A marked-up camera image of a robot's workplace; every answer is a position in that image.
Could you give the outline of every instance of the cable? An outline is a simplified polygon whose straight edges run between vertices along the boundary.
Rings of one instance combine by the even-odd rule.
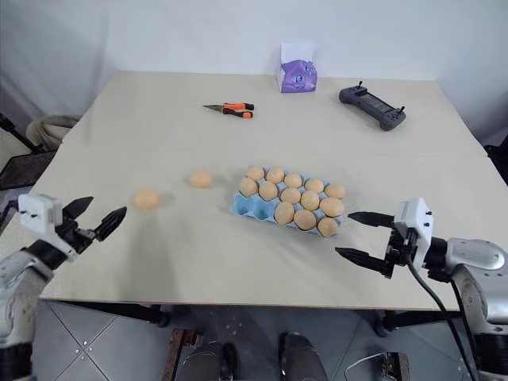
[[[371,356],[364,357],[363,359],[359,359],[358,361],[356,361],[355,363],[349,365],[346,368],[346,370],[344,371],[344,378],[346,379],[346,381],[348,381],[348,371],[349,371],[349,369],[354,368],[359,363],[363,363],[364,361],[373,359],[374,357],[377,357],[377,356],[383,356],[383,355],[386,357],[387,353],[386,352],[380,352],[380,353],[376,353],[375,355],[371,355]]]
[[[423,289],[425,291],[427,291],[427,293],[431,296],[431,298],[434,299],[434,302],[436,302],[437,306],[441,310],[441,313],[443,314],[443,318],[446,320],[446,322],[448,323],[448,327],[450,327],[450,330],[452,331],[452,335],[453,335],[453,338],[455,339],[457,347],[459,347],[460,355],[464,359],[464,363],[466,364],[466,368],[468,369],[469,375],[471,376],[471,379],[473,381],[476,381],[477,380],[476,373],[473,372],[473,367],[469,363],[469,359],[466,355],[464,346],[462,345],[462,341],[460,340],[460,336],[459,336],[459,333],[457,332],[457,328],[453,324],[452,319],[449,317],[448,311],[446,310],[445,306],[443,305],[443,302],[439,299],[439,297],[436,295],[436,293],[429,287],[429,285],[424,282],[424,280],[418,274],[418,271],[416,270],[416,268],[414,268],[410,252],[406,252],[405,257],[406,257],[407,266],[410,268],[410,271],[411,271],[411,274],[413,274],[413,277],[416,279],[416,281],[418,283],[420,283],[420,286],[422,286]]]

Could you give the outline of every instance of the metal table leg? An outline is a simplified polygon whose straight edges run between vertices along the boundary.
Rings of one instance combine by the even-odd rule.
[[[149,308],[140,306],[139,304],[128,303],[59,302],[87,308],[90,310],[107,312],[108,314],[115,314],[125,316],[127,318],[144,320],[152,324],[157,324],[159,327],[165,327],[170,320],[170,315],[166,312],[161,311],[160,306],[158,306],[158,308]]]

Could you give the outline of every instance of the tissue box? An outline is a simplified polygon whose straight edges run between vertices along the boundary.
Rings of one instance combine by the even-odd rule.
[[[312,61],[314,44],[291,41],[281,44],[278,82],[283,93],[306,93],[316,90],[318,71]]]

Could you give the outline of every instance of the white wall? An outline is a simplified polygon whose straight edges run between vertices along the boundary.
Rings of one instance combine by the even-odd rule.
[[[508,133],[507,0],[0,5],[2,90],[34,117],[83,113],[116,69],[271,74],[279,42],[305,37],[321,76],[439,79],[481,141]]]

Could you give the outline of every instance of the orange handle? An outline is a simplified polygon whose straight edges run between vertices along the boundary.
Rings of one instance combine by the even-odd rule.
[[[234,115],[235,117],[243,117],[245,119],[250,119],[252,117],[252,112],[250,112],[250,111],[238,112],[233,109],[225,108],[225,107],[222,109],[222,113],[225,115]]]
[[[224,103],[222,106],[231,110],[254,110],[252,103]]]

